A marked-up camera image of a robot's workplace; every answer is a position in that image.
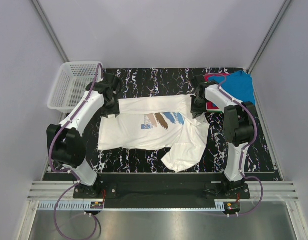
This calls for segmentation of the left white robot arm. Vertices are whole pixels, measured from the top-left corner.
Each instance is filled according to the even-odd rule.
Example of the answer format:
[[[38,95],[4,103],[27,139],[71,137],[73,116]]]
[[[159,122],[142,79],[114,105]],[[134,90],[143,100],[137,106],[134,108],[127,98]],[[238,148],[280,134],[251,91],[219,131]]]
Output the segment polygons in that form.
[[[50,124],[46,130],[50,166],[53,162],[61,164],[64,172],[85,186],[95,184],[97,173],[86,160],[83,132],[98,111],[102,117],[119,115],[120,79],[110,73],[104,73],[99,82],[96,79],[86,87],[83,98],[66,119],[58,125]]]

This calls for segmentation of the white printed t shirt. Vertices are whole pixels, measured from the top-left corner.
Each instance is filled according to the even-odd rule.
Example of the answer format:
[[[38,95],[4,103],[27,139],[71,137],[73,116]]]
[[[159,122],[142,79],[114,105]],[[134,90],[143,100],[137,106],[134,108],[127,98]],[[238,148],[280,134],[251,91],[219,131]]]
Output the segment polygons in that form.
[[[193,118],[191,100],[191,95],[120,99],[119,115],[100,122],[98,150],[168,148],[161,158],[167,169],[177,173],[195,166],[206,148],[209,123],[203,115]]]

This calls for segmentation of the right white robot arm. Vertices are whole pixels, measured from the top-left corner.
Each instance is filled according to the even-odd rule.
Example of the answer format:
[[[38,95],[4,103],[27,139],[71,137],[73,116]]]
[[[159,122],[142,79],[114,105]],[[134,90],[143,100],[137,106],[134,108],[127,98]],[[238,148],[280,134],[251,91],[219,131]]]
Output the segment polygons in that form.
[[[255,106],[250,101],[242,102],[227,93],[213,80],[206,81],[203,75],[194,76],[191,85],[191,114],[195,119],[206,111],[206,104],[213,103],[224,115],[223,134],[228,143],[228,159],[224,176],[230,183],[237,183],[245,176],[243,166],[247,150],[257,137]]]

